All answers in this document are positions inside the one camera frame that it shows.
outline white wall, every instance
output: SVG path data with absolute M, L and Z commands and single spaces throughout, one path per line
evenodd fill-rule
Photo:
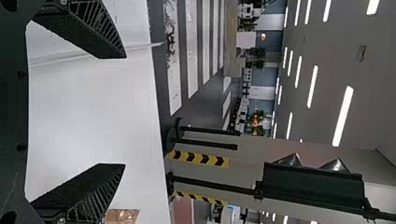
M 275 87 L 251 86 L 248 98 L 254 100 L 274 100 Z
M 256 46 L 256 32 L 238 32 L 236 46 L 241 49 L 250 49 Z
M 285 14 L 263 14 L 255 22 L 255 30 L 283 30 Z
M 125 45 L 150 43 L 146 0 L 105 4 Z M 27 39 L 30 62 L 80 51 L 34 24 Z M 110 208 L 140 209 L 140 224 L 170 223 L 150 49 L 31 67 L 29 109 L 28 200 L 98 162 L 119 162 L 127 166 Z

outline yellow and black hazard stripe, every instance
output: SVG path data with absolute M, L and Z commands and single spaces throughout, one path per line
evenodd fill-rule
M 226 206 L 228 204 L 227 202 L 220 200 L 220 199 L 214 199 L 214 198 L 210 198 L 210 197 L 206 197 L 206 196 L 202 196 L 202 195 L 198 195 L 198 194 L 193 194 L 193 193 L 186 193 L 186 192 L 182 192 L 182 191 L 178 191 L 178 190 L 175 190 L 174 195 L 177 195 L 177 196 L 183 197 L 183 198 L 191 198 L 191 199 L 198 200 L 201 202 L 223 205 L 223 206 Z
M 184 161 L 194 164 L 210 165 L 220 168 L 230 167 L 230 158 L 228 157 L 218 157 L 218 156 L 195 153 L 195 152 L 173 150 L 170 152 L 169 158 L 174 161 Z

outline rectangular ceiling light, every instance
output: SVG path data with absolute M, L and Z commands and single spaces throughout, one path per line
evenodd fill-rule
M 275 110 L 273 111 L 271 126 L 274 126 L 274 122 L 275 122 Z
M 297 73 L 296 73 L 296 82 L 294 83 L 294 87 L 297 89 L 298 88 L 298 82 L 300 80 L 300 71 L 301 71 L 301 63 L 303 62 L 303 57 L 300 56 L 298 58 L 298 64 L 297 64 Z
M 347 113 L 349 111 L 350 103 L 352 102 L 353 88 L 346 87 L 346 93 L 344 95 L 343 105 L 341 106 L 340 116 L 338 117 L 337 126 L 335 128 L 334 138 L 332 139 L 332 145 L 339 147 L 341 137 L 343 135 L 344 127 L 347 121 Z
M 312 0 L 308 0 L 308 4 L 306 5 L 306 12 L 305 12 L 305 25 L 309 23 L 309 14 L 311 13 L 311 4 Z
M 285 11 L 285 21 L 283 22 L 283 28 L 286 28 L 286 26 L 288 26 L 288 15 L 289 15 L 289 8 L 286 7 L 286 11 Z
M 378 9 L 379 0 L 370 0 L 369 6 L 367 7 L 367 15 L 374 15 Z
M 332 0 L 326 1 L 326 7 L 324 8 L 323 21 L 326 22 L 329 20 L 330 6 L 332 5 Z
M 279 95 L 277 96 L 277 104 L 280 105 L 280 101 L 282 100 L 282 85 L 279 86 Z
M 294 26 L 298 25 L 298 18 L 300 16 L 300 4 L 301 4 L 301 0 L 297 1 L 297 8 L 296 8 L 296 18 L 294 19 Z
M 277 123 L 275 123 L 275 127 L 274 127 L 274 139 L 276 139 L 276 129 L 277 129 Z
M 293 50 L 290 51 L 290 56 L 289 56 L 289 67 L 288 67 L 288 77 L 290 76 L 291 72 L 291 63 L 293 62 Z
M 283 224 L 288 224 L 288 219 L 289 219 L 289 217 L 288 217 L 288 216 L 285 216 L 285 217 L 283 218 Z
M 290 137 L 290 130 L 291 130 L 291 123 L 293 122 L 293 113 L 290 112 L 289 114 L 289 123 L 288 123 L 288 130 L 286 132 L 286 139 L 289 140 Z
M 278 89 L 279 89 L 279 77 L 276 79 L 275 95 L 277 95 Z
M 288 59 L 288 47 L 285 47 L 285 51 L 283 52 L 283 69 L 285 69 L 287 59 Z
M 309 88 L 309 93 L 308 93 L 308 101 L 306 102 L 306 106 L 308 106 L 308 108 L 311 108 L 312 97 L 314 96 L 315 85 L 317 83 L 317 75 L 318 75 L 318 66 L 315 65 L 314 71 L 312 72 L 311 87 Z

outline ceiling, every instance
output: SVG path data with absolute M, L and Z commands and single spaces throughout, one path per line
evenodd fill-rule
M 301 0 L 298 25 L 294 26 L 298 1 L 289 1 L 289 16 L 283 49 L 294 56 L 290 77 L 280 69 L 283 95 L 277 107 L 277 138 L 286 138 L 290 112 L 293 120 L 290 140 L 331 144 L 347 86 L 354 95 L 341 140 L 343 148 L 379 149 L 396 164 L 396 76 L 391 66 L 396 58 L 392 39 L 396 31 L 396 1 L 380 0 L 375 15 L 367 16 L 369 0 L 332 0 L 329 19 L 323 22 L 326 0 L 312 1 L 309 23 L 304 24 L 308 0 Z M 366 46 L 364 59 L 357 59 L 360 46 Z M 295 89 L 297 63 L 303 57 L 298 89 Z M 307 97 L 314 65 L 318 77 L 312 106 Z

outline green plant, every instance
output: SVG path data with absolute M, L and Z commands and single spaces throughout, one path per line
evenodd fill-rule
M 253 67 L 253 62 L 246 62 L 245 67 L 246 68 L 252 68 Z
M 256 58 L 262 59 L 265 58 L 266 51 L 265 48 L 255 48 L 252 53 Z
M 263 68 L 264 68 L 264 65 L 265 65 L 265 61 L 264 61 L 264 60 L 258 60 L 258 61 L 255 61 L 255 62 L 253 63 L 253 65 L 254 65 L 256 68 L 258 68 L 258 69 L 263 69 Z

